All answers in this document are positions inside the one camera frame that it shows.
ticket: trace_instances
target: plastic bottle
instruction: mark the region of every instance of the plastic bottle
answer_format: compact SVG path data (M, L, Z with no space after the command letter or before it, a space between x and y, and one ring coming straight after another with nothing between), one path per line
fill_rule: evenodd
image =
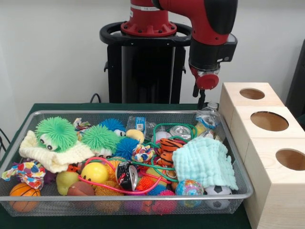
M126 131L130 129L140 130L144 134L145 139L150 141L156 125L156 123L148 122L145 117L129 116ZM160 126L156 131L165 131L165 128Z
M214 130L220 124L220 115L217 108L217 103L208 103L207 107L197 112L196 120L202 123L208 130Z

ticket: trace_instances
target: plastic water bottle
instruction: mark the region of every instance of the plastic water bottle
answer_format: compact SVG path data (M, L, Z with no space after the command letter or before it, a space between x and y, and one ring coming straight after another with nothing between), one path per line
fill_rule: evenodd
M196 120L201 122L207 129L214 130L220 124L220 115L217 108L217 103L208 103L207 107L197 111Z

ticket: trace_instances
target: black robot stand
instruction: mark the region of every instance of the black robot stand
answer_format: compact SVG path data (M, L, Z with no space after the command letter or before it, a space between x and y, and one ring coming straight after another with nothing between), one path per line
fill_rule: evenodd
M168 37L137 37L121 32L123 22L100 30L100 39L108 44L110 103L162 103L180 101L182 72L186 72L185 46L191 44L192 28L177 25Z

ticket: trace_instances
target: orange tiger plush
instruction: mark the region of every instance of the orange tiger plush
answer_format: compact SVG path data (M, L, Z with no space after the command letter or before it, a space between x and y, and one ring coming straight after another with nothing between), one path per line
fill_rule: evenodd
M157 151L157 155L160 156L160 159L157 161L157 164L160 166L173 167L173 152L183 145L167 138L161 138L160 144L161 146Z

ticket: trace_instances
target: basketball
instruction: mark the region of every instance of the basketball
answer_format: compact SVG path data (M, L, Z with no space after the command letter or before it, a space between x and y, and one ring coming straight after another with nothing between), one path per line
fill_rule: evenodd
M13 187L10 191L11 197L40 197L40 191L38 189L33 189L26 183L20 183ZM32 211L36 205L37 201L11 201L10 205L15 211L18 212L29 212Z

